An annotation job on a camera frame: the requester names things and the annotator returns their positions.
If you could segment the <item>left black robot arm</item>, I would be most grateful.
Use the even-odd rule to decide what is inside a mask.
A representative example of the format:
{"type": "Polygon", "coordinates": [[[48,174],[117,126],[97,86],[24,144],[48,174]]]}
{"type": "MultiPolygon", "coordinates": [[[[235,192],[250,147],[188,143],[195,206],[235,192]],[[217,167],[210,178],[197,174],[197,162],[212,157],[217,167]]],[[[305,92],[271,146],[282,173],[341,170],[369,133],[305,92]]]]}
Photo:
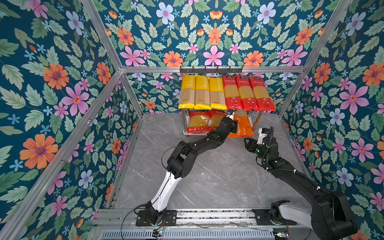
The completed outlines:
{"type": "Polygon", "coordinates": [[[191,172],[197,157],[220,147],[231,133],[237,132],[237,128],[237,121],[224,117],[219,127],[206,137],[191,143],[179,142],[167,160],[167,172],[158,192],[145,206],[144,213],[151,225],[158,225],[164,218],[172,193],[181,179],[191,172]]]}

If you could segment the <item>orange macaroni bag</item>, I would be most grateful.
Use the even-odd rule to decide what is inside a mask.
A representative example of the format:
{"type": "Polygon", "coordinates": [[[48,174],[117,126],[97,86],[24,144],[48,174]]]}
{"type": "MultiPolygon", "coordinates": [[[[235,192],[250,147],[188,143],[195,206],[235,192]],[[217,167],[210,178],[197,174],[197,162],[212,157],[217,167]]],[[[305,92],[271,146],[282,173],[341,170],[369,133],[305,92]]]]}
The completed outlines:
{"type": "Polygon", "coordinates": [[[234,112],[234,121],[237,121],[237,132],[230,133],[228,138],[245,138],[245,137],[254,137],[255,133],[252,130],[247,112],[244,110],[236,110],[234,112]]]}

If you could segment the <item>red spaghetti pack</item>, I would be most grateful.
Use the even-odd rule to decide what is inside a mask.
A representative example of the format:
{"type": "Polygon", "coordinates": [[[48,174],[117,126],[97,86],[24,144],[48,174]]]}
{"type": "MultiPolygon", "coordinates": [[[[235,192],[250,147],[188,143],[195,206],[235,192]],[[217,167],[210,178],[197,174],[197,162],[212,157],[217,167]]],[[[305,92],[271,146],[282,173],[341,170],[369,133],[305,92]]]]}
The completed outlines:
{"type": "Polygon", "coordinates": [[[275,105],[272,99],[270,98],[270,95],[267,91],[263,79],[259,77],[250,77],[249,80],[252,87],[252,91],[254,93],[254,97],[256,99],[258,110],[275,112],[275,105]]]}
{"type": "Polygon", "coordinates": [[[240,93],[236,78],[233,76],[223,76],[224,93],[228,110],[242,110],[240,93]]]}
{"type": "Polygon", "coordinates": [[[258,106],[248,77],[237,76],[236,82],[243,110],[256,111],[258,106]]]}

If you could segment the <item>metal hook rail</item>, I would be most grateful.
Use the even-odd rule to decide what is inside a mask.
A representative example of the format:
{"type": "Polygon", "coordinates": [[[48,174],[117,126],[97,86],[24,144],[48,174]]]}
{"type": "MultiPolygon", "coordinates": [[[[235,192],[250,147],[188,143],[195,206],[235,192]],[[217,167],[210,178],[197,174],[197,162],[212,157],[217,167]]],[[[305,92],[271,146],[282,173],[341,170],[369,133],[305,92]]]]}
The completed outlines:
{"type": "Polygon", "coordinates": [[[219,74],[219,75],[228,75],[228,74],[238,74],[243,72],[243,67],[180,67],[180,73],[182,74],[219,74]]]}

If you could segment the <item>red macaroni bag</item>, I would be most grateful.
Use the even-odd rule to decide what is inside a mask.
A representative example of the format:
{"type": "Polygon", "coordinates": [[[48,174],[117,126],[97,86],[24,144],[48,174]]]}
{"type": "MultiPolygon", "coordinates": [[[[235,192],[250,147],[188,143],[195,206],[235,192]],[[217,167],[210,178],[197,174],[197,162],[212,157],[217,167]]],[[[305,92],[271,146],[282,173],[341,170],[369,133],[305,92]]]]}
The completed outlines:
{"type": "Polygon", "coordinates": [[[190,123],[188,133],[190,134],[205,134],[213,131],[215,128],[211,125],[210,112],[190,112],[190,123]]]}
{"type": "Polygon", "coordinates": [[[211,126],[213,128],[218,128],[220,126],[221,120],[226,117],[226,113],[219,110],[210,110],[211,117],[211,126]]]}

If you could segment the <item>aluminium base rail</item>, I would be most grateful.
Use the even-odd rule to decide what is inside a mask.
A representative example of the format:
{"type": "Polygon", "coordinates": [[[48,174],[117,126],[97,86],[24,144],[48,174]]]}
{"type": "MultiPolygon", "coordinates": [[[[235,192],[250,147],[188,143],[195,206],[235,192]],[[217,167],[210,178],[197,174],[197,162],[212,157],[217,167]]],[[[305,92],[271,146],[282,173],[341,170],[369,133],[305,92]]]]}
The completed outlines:
{"type": "MultiPolygon", "coordinates": [[[[174,227],[192,226],[192,227],[235,227],[241,228],[279,228],[285,226],[259,226],[256,222],[255,214],[252,209],[174,209],[177,213],[176,225],[174,227]]],[[[130,209],[107,209],[100,210],[98,217],[93,222],[94,227],[137,227],[136,220],[139,210],[130,209]]],[[[314,229],[310,220],[310,209],[305,209],[304,213],[299,209],[294,209],[294,215],[285,220],[296,222],[298,227],[307,227],[314,229]]]]}

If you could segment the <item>yellow spaghetti pack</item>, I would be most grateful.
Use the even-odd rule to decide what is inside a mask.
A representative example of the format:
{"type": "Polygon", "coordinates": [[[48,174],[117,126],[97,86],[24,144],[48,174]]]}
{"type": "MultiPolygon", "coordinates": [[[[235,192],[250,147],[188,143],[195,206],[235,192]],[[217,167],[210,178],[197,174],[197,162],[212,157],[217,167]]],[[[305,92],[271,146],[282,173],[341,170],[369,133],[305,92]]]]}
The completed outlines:
{"type": "Polygon", "coordinates": [[[179,98],[179,109],[193,109],[195,107],[196,76],[183,75],[179,98]]]}
{"type": "Polygon", "coordinates": [[[209,78],[211,109],[227,110],[222,78],[209,78]]]}
{"type": "Polygon", "coordinates": [[[195,110],[211,110],[209,78],[196,76],[195,110]]]}

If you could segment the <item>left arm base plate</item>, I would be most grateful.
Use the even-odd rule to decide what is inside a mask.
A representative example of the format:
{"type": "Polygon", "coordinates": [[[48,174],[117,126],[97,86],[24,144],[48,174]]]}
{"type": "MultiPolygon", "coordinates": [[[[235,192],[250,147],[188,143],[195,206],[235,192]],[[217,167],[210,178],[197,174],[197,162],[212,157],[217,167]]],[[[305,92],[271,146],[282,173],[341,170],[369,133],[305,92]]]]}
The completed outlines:
{"type": "Polygon", "coordinates": [[[136,220],[137,227],[160,227],[160,226],[171,226],[176,225],[177,220],[176,210],[165,210],[161,213],[149,213],[148,211],[141,210],[138,213],[136,220]]]}

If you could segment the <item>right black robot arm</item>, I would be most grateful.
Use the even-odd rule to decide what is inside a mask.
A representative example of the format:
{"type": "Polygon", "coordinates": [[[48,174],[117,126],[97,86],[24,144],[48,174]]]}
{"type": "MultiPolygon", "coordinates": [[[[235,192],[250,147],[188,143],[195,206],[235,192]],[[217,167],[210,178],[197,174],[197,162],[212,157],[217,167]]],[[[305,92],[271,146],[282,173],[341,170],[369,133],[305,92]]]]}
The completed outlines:
{"type": "Polygon", "coordinates": [[[358,232],[358,226],[346,195],[333,192],[312,181],[279,155],[274,128],[262,128],[259,138],[245,138],[245,148],[261,159],[259,164],[275,178],[287,183],[310,207],[301,207],[288,200],[271,204],[269,218],[274,224],[292,221],[304,225],[321,240],[341,240],[358,232]]]}

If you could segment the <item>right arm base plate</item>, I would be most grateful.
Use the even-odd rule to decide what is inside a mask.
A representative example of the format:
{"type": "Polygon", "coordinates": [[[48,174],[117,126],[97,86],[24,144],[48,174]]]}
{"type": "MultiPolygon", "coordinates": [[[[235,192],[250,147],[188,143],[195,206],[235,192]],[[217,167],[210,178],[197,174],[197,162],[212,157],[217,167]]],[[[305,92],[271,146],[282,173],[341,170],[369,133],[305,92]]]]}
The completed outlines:
{"type": "Polygon", "coordinates": [[[279,214],[271,211],[271,209],[252,209],[255,214],[256,222],[259,226],[297,226],[298,224],[291,220],[283,219],[279,214]]]}

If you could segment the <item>white two-tier shelf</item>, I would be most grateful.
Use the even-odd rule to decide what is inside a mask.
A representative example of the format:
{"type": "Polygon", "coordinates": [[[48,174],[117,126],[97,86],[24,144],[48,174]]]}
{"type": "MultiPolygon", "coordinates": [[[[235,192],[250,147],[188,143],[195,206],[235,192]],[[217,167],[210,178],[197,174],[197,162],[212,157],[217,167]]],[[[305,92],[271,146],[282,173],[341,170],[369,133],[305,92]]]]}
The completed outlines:
{"type": "MultiPolygon", "coordinates": [[[[183,118],[184,118],[184,134],[186,135],[206,135],[207,133],[205,134],[190,134],[188,133],[188,127],[189,127],[189,123],[190,123],[190,112],[192,111],[199,111],[199,112],[210,112],[210,110],[195,110],[194,108],[193,109],[181,109],[182,112],[183,112],[183,118]]],[[[219,110],[219,111],[222,111],[224,113],[226,113],[226,117],[229,117],[231,119],[234,118],[234,112],[236,110],[219,110]]],[[[248,118],[249,118],[249,121],[251,123],[251,119],[250,119],[250,116],[249,116],[249,113],[251,111],[246,111],[247,112],[247,115],[248,115],[248,118]]],[[[252,130],[255,131],[255,125],[251,125],[252,127],[252,130]]]]}

